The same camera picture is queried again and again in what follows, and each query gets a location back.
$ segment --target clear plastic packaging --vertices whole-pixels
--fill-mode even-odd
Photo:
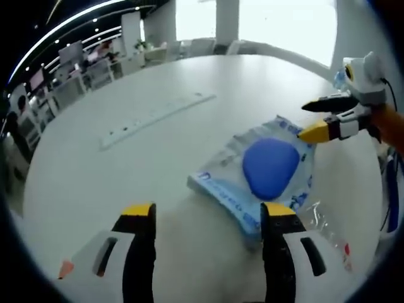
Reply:
[[[333,218],[320,201],[303,206],[297,212],[306,230],[318,230],[328,242],[341,253],[341,261],[348,272],[352,272],[349,243],[338,233]]]
[[[345,92],[348,90],[348,85],[345,81],[345,69],[341,68],[338,70],[334,76],[334,88],[339,90],[340,92]]]

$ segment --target blue sponge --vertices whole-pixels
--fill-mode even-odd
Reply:
[[[271,201],[288,186],[299,161],[299,153],[293,145],[265,138],[246,150],[242,169],[251,192],[261,200]]]

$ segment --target computer monitor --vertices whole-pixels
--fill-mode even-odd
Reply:
[[[30,80],[31,91],[35,91],[44,81],[44,70],[41,68]]]
[[[83,44],[81,41],[72,43],[59,51],[59,57],[61,66],[81,64],[84,61]]]

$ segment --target plastic bag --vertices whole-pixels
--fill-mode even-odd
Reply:
[[[333,219],[327,213],[324,205],[320,201],[312,205],[304,205],[297,212],[303,226],[306,230],[318,230],[319,233],[328,240],[328,242],[341,253],[341,261],[348,272],[352,272],[352,262],[350,259],[349,243],[343,239],[337,232],[337,227]]]

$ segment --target office desk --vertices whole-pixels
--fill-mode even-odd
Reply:
[[[110,129],[195,92],[217,97],[100,151]],[[124,207],[154,201],[155,302],[263,300],[261,254],[247,252],[227,212],[188,189],[186,179],[234,134],[277,114],[312,123],[318,115],[300,107],[331,92],[331,84],[298,66],[246,55],[162,64],[86,95],[44,133],[28,173],[23,212],[35,259],[56,277],[62,260],[109,230]],[[309,199],[332,211],[355,272],[364,274],[382,217],[381,176],[367,132],[317,147],[312,190]]]
[[[83,77],[79,71],[75,72],[65,82],[53,89],[59,111],[64,110],[85,95],[86,88]]]

